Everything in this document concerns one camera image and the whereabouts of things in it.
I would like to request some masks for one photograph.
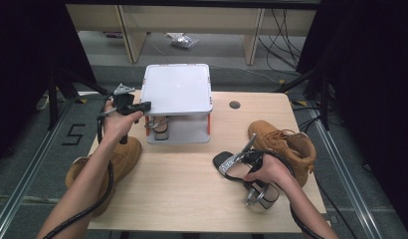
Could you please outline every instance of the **wooden table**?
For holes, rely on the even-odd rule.
[[[135,92],[139,100],[140,91]],[[135,169],[118,185],[107,211],[93,219],[90,229],[167,232],[301,232],[289,202],[281,192],[266,210],[247,206],[242,183],[224,178],[213,165],[221,151],[239,152],[248,142],[254,120],[298,131],[291,105],[284,94],[213,92],[211,139],[203,144],[156,145],[145,136],[145,120],[129,133],[143,152]],[[231,101],[241,106],[234,110]],[[315,207],[325,213],[313,174],[304,187]]]

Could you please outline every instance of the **small round object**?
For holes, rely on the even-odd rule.
[[[236,101],[232,101],[229,103],[229,107],[232,109],[238,109],[241,107],[241,104],[239,102]]]

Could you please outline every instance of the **forearm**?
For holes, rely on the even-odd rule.
[[[293,178],[287,180],[288,182],[283,183],[283,185],[286,185],[283,187],[283,190],[297,218],[307,228],[322,238],[337,238],[298,183]]]
[[[43,238],[56,226],[98,201],[99,191],[106,174],[108,162],[117,142],[118,139],[111,136],[107,136],[102,140],[83,170],[77,176],[77,179],[47,218],[39,232],[38,238]],[[56,238],[83,237],[91,217],[92,214],[85,216],[59,233]]]

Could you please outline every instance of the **black cable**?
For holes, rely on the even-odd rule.
[[[104,102],[102,104],[102,110],[101,113],[104,111],[105,103],[108,101],[108,99],[111,97],[111,95],[107,96],[104,99]],[[102,141],[102,118],[98,117],[98,140],[99,143]],[[77,222],[81,218],[89,215],[92,213],[94,210],[96,210],[99,206],[101,206],[104,201],[108,198],[110,195],[111,189],[113,188],[113,167],[111,164],[111,161],[107,165],[107,174],[108,174],[108,185],[107,189],[105,190],[104,195],[102,196],[101,199],[99,199],[95,204],[92,206],[88,207],[87,209],[81,211],[80,213],[76,214],[75,216],[69,218],[68,220],[64,221],[61,223],[59,226],[55,227],[52,231],[50,231],[44,239],[49,239],[55,237],[58,233],[63,231],[65,228],[69,227],[73,223]]]
[[[285,49],[283,49],[282,47],[280,47],[280,46],[278,46],[278,45],[276,44],[277,36],[276,36],[275,40],[272,39],[272,36],[269,36],[269,39],[270,39],[270,41],[272,41],[272,42],[275,44],[275,46],[276,46],[279,50],[281,50],[282,52],[290,53],[288,50],[285,50]],[[294,56],[296,56],[296,57],[300,57],[300,56],[301,56],[301,55],[299,55],[299,54],[297,54],[297,53],[294,53],[294,52],[292,52],[292,54],[294,54]]]
[[[319,120],[320,118],[321,118],[321,116],[317,116],[316,118],[308,119],[307,121],[304,121],[303,123],[301,123],[301,124],[299,125],[300,131],[306,133],[307,130],[308,130],[308,128],[309,128],[309,126],[310,126],[313,122],[315,122],[316,120]]]
[[[265,153],[273,156],[274,158],[277,158],[291,173],[291,175],[293,177],[295,176],[295,172],[294,169],[292,168],[291,164],[288,163],[288,161],[286,159],[284,159],[281,155],[279,155],[278,153],[276,153],[275,151],[271,151],[271,150],[266,150]],[[292,206],[290,205],[291,208],[291,214],[292,217],[294,218],[295,222],[297,223],[297,225],[301,228],[301,230],[306,233],[306,235],[309,235],[312,238],[315,239],[322,239],[322,237],[320,237],[319,235],[317,235],[315,232],[311,231],[309,228],[307,228],[301,221],[300,219],[297,217],[297,215],[295,214],[294,210],[292,209]]]
[[[300,74],[293,74],[293,73],[288,73],[288,72],[279,71],[279,70],[274,69],[274,68],[270,65],[270,62],[269,62],[269,53],[270,53],[271,50],[270,50],[268,47],[266,47],[266,45],[264,45],[264,43],[261,41],[260,38],[259,38],[259,40],[260,40],[260,42],[263,44],[263,46],[266,48],[266,50],[268,51],[268,52],[267,52],[267,55],[266,55],[266,62],[267,62],[267,66],[269,66],[269,68],[272,69],[272,71],[278,72],[278,73],[287,74],[287,75],[291,75],[291,76],[299,76],[299,75],[300,75]]]
[[[284,9],[284,19],[283,19],[283,21],[282,21],[282,25],[279,24],[278,19],[276,18],[276,15],[275,15],[275,11],[274,11],[273,9],[272,9],[272,15],[273,15],[273,18],[275,19],[276,25],[278,26],[278,29],[279,29],[279,33],[278,33],[278,35],[276,36],[275,41],[273,41],[273,42],[275,43],[276,40],[278,39],[279,35],[281,35],[282,38],[284,39],[284,41],[285,41],[285,43],[286,43],[286,45],[287,45],[287,47],[288,47],[289,50],[286,51],[286,50],[282,49],[281,47],[279,47],[278,45],[276,45],[276,44],[275,44],[275,45],[276,45],[279,49],[282,49],[282,50],[285,51],[285,52],[289,52],[289,53],[291,54],[292,59],[294,60],[295,65],[297,65],[297,64],[298,64],[298,61],[297,61],[297,59],[295,58],[295,54],[294,54],[294,51],[292,50],[291,46],[292,46],[293,48],[295,48],[297,51],[299,51],[299,52],[301,52],[301,51],[298,50],[298,49],[292,44],[292,42],[289,40],[288,25],[287,25],[287,22],[286,22],[287,9]],[[283,32],[282,32],[284,26],[285,26],[285,33],[286,33],[286,35],[287,35],[286,37],[285,37],[285,35],[284,35]]]
[[[269,48],[269,47],[267,47],[267,46],[263,43],[263,41],[261,40],[261,38],[258,38],[258,40],[259,40],[260,43],[263,45],[263,47],[267,50],[267,53],[268,53],[267,56],[268,56],[269,53],[270,53],[270,54],[272,54],[273,56],[275,56],[276,58],[278,58],[279,60],[281,60],[282,62],[284,62],[286,65],[290,66],[292,69],[294,69],[294,70],[297,69],[297,67],[296,67],[294,64],[288,62],[285,58],[281,57],[280,55],[278,55],[277,53],[275,53],[275,52],[272,51],[271,48],[272,48],[272,46],[273,46],[273,43],[272,43],[272,45],[271,45],[270,48]]]
[[[318,185],[318,188],[322,191],[322,194],[324,194],[324,196],[327,198],[327,200],[331,203],[331,205],[334,207],[334,209],[336,210],[337,214],[340,216],[341,220],[343,220],[344,225],[346,225],[347,229],[349,230],[349,232],[352,234],[353,238],[357,238],[355,233],[353,232],[352,228],[350,228],[350,225],[347,223],[346,219],[344,219],[344,216],[341,214],[341,212],[338,210],[337,206],[333,203],[333,201],[331,200],[331,198],[328,196],[328,194],[325,192],[324,188],[322,188],[322,186],[319,184],[318,179],[315,177],[315,182],[316,185]]]
[[[292,111],[297,112],[297,111],[303,111],[303,110],[319,110],[319,108],[311,108],[311,107],[304,107],[304,108],[297,108],[297,109],[292,109]]]

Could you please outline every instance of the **wrist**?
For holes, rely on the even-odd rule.
[[[112,142],[119,142],[122,139],[118,133],[115,132],[106,132],[102,137],[102,142],[112,143]]]
[[[297,180],[291,174],[280,175],[276,179],[276,183],[283,191],[288,190],[291,187],[299,186]]]

